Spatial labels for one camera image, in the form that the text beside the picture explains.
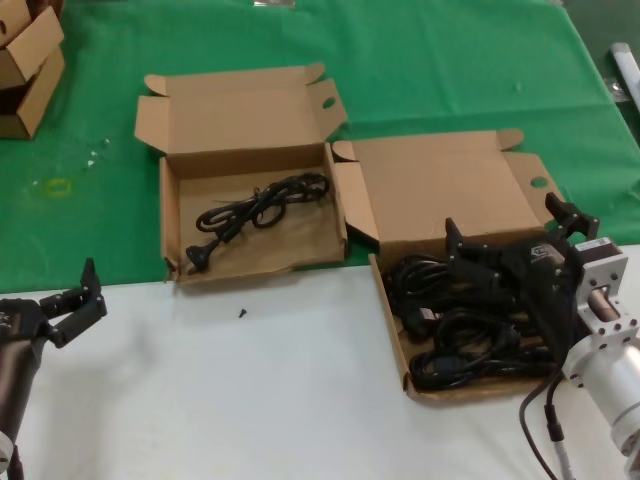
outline black power cord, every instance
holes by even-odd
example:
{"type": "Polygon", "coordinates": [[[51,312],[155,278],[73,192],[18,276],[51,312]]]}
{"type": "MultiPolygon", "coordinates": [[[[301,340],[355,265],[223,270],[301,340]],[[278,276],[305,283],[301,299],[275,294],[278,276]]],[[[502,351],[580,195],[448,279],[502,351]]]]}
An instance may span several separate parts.
{"type": "Polygon", "coordinates": [[[459,388],[485,377],[545,377],[553,370],[543,345],[522,344],[538,333],[509,291],[460,285],[444,261],[422,254],[400,260],[383,281],[409,340],[433,339],[433,350],[409,361],[419,390],[459,388]]]}
{"type": "Polygon", "coordinates": [[[522,401],[520,405],[519,418],[520,418],[520,426],[522,427],[522,431],[524,432],[524,436],[529,443],[529,447],[533,451],[536,459],[544,469],[544,471],[549,476],[550,480],[558,480],[558,478],[554,475],[551,468],[547,462],[545,462],[544,458],[540,454],[538,447],[536,446],[533,437],[531,436],[531,432],[529,431],[529,427],[527,426],[527,420],[525,418],[525,412],[529,404],[545,389],[547,389],[547,399],[544,406],[544,413],[547,419],[547,430],[549,432],[549,439],[552,442],[561,442],[564,440],[564,433],[562,431],[562,425],[558,420],[556,415],[556,408],[553,404],[553,396],[558,388],[558,385],[562,382],[564,375],[562,373],[562,366],[566,361],[567,355],[569,354],[569,350],[574,344],[574,335],[576,331],[576,327],[578,324],[578,312],[576,307],[575,297],[571,297],[571,304],[569,306],[569,312],[571,315],[571,328],[569,328],[569,336],[567,337],[566,346],[564,348],[563,359],[562,362],[557,363],[556,368],[553,372],[547,377],[547,379],[541,383],[537,388],[535,388],[527,397],[522,401]]]}
{"type": "Polygon", "coordinates": [[[256,188],[254,195],[247,200],[203,213],[196,220],[196,227],[201,232],[215,233],[216,236],[207,245],[192,245],[186,249],[187,257],[193,264],[189,275],[207,270],[211,253],[221,243],[233,240],[247,222],[261,229],[273,227],[284,218],[287,205],[318,201],[327,194],[330,186],[329,179],[321,173],[303,173],[272,183],[263,191],[256,188]],[[265,212],[269,209],[275,209],[275,213],[270,219],[264,220],[265,212]]]}

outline open cardboard box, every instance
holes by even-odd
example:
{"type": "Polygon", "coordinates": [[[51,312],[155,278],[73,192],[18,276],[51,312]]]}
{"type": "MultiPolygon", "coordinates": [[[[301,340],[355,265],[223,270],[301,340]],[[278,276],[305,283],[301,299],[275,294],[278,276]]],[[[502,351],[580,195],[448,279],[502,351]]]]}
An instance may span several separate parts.
{"type": "Polygon", "coordinates": [[[202,282],[286,272],[346,255],[346,226],[330,146],[346,119],[322,65],[161,77],[145,83],[136,137],[161,150],[162,256],[170,277],[202,282]],[[305,171],[331,180],[317,203],[291,205],[284,219],[258,230],[251,223],[211,255],[207,272],[188,275],[185,249],[213,234],[196,229],[205,211],[244,200],[254,189],[305,171]]]}
{"type": "Polygon", "coordinates": [[[62,50],[56,47],[29,83],[0,90],[0,138],[33,138],[63,71],[62,50]]]}
{"type": "Polygon", "coordinates": [[[64,38],[52,7],[30,21],[24,0],[0,2],[0,90],[25,85],[64,38]]]}
{"type": "Polygon", "coordinates": [[[447,133],[336,142],[335,165],[347,223],[380,247],[370,263],[382,300],[402,388],[414,400],[475,399],[530,390],[529,379],[487,379],[472,386],[419,392],[408,362],[427,345],[409,342],[391,313],[381,272],[412,253],[445,253],[445,219],[465,237],[503,244],[540,234],[551,220],[544,199],[559,195],[536,155],[508,151],[519,130],[447,133]]]}

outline box lid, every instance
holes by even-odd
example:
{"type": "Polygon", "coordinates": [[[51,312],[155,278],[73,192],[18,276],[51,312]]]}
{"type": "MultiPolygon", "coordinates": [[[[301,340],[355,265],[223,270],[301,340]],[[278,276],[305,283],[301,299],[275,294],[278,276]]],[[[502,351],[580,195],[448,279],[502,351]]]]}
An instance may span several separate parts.
{"type": "Polygon", "coordinates": [[[347,223],[381,245],[445,238],[447,217],[465,236],[539,228],[551,220],[544,197],[557,189],[536,155],[507,151],[523,138],[502,130],[336,142],[338,157],[357,161],[336,165],[347,223]]]}
{"type": "Polygon", "coordinates": [[[58,17],[53,8],[48,7],[0,50],[0,89],[26,84],[63,39],[58,17]]]}
{"type": "Polygon", "coordinates": [[[0,48],[7,45],[31,23],[25,0],[0,1],[0,48]]]}
{"type": "Polygon", "coordinates": [[[325,141],[347,115],[322,65],[163,77],[138,101],[136,137],[168,155],[325,141]]]}

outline robotic arm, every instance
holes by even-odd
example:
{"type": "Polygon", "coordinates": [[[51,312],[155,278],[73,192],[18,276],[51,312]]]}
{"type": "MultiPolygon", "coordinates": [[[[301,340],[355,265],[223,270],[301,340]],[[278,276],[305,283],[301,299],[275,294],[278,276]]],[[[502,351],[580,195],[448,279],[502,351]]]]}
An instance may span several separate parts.
{"type": "Polygon", "coordinates": [[[0,473],[20,480],[16,437],[47,341],[62,348],[107,314],[93,260],[80,287],[33,300],[0,300],[0,473]],[[50,320],[68,315],[51,325],[50,320]]]}
{"type": "MultiPolygon", "coordinates": [[[[552,193],[545,205],[557,228],[503,248],[468,243],[453,220],[447,219],[449,269],[462,281],[489,290],[507,287],[517,296],[564,376],[589,392],[609,422],[616,447],[629,457],[628,477],[640,480],[640,326],[618,297],[627,256],[610,239],[597,238],[597,218],[552,193]],[[576,232],[586,241],[571,246],[568,238],[576,232]]],[[[562,378],[557,373],[546,383],[551,387],[545,411],[563,478],[573,480],[551,403],[562,378]]],[[[534,392],[537,395],[543,389],[534,392]]],[[[523,428],[527,434],[526,422],[523,428]]],[[[533,444],[532,449],[555,479],[533,444]]]]}

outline green table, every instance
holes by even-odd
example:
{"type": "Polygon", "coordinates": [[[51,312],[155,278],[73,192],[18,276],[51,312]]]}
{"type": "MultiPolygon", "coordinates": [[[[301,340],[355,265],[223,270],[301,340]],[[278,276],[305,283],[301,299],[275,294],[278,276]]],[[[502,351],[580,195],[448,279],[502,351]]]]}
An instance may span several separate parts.
{"type": "MultiPolygon", "coordinates": [[[[541,156],[569,200],[617,241],[640,242],[640,152],[563,9],[542,0],[251,4],[68,5],[68,66],[37,139],[0,142],[0,291],[74,285],[86,256],[108,284],[164,278],[159,154],[133,138],[148,73],[322,61],[350,115],[343,138],[521,128],[522,150],[541,156]]],[[[351,263],[364,262],[366,248],[355,250],[351,263]]]]}

